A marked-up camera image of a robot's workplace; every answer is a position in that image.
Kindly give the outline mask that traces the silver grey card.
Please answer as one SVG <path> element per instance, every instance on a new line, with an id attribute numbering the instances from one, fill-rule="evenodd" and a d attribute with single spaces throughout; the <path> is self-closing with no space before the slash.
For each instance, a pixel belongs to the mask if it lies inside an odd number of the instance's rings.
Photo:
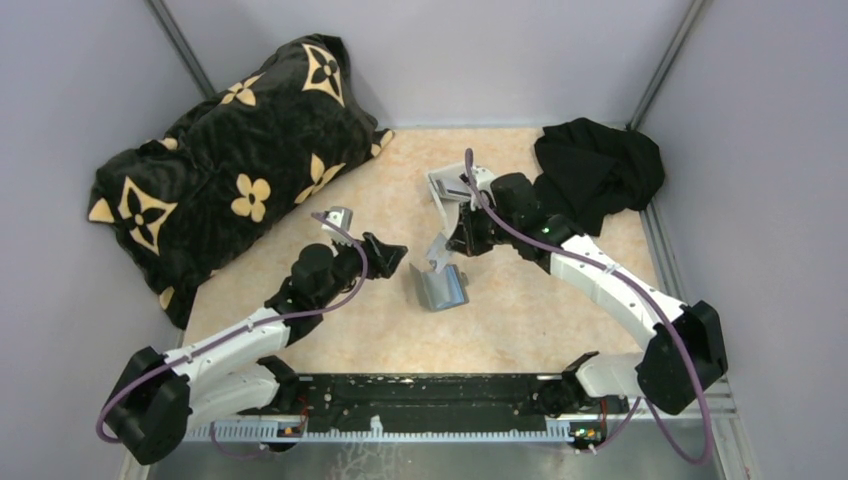
<path id="1" fill-rule="evenodd" d="M 449 238 L 440 232 L 436 235 L 425 254 L 425 259 L 435 273 L 442 272 L 450 263 L 454 254 L 448 248 Z"/>

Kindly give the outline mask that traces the white plastic card tray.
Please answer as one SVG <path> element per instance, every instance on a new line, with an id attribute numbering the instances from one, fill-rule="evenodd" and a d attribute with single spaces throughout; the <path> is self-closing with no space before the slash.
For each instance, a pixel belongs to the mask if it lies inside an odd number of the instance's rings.
<path id="1" fill-rule="evenodd" d="M 467 169 L 463 163 L 431 170 L 426 174 L 426 180 L 444 234 L 454 231 L 462 204 L 469 203 L 472 211 L 482 209 L 480 200 L 466 183 Z"/>

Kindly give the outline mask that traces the grey card holder wallet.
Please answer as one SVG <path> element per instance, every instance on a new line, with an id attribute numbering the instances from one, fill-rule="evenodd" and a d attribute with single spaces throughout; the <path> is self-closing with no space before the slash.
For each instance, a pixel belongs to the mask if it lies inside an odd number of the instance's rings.
<path id="1" fill-rule="evenodd" d="M 418 303 L 427 311 L 440 312 L 469 303 L 467 276 L 457 265 L 448 264 L 440 272 L 423 271 L 410 265 Z"/>

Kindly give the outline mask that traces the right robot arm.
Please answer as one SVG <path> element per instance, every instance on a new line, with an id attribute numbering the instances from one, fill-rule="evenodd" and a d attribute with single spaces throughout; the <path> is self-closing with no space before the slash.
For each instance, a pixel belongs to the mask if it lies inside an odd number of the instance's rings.
<path id="1" fill-rule="evenodd" d="M 655 289 L 607 256 L 576 224 L 547 214 L 529 179 L 474 167 L 448 248 L 467 257 L 499 245 L 584 293 L 634 339 L 637 354 L 589 352 L 562 373 L 565 405 L 590 411 L 603 397 L 641 397 L 677 415 L 723 377 L 728 361 L 718 312 Z"/>

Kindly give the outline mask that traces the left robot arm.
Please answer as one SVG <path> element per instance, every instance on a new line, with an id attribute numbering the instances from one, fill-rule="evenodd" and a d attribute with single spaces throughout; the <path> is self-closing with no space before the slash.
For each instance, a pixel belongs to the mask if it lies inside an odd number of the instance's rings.
<path id="1" fill-rule="evenodd" d="M 365 281 L 390 278 L 407 253 L 369 232 L 304 247 L 278 292 L 242 321 L 186 347 L 133 354 L 101 410 L 98 435 L 150 465 L 187 433 L 225 417 L 303 413 L 305 388 L 278 352 L 311 333 Z"/>

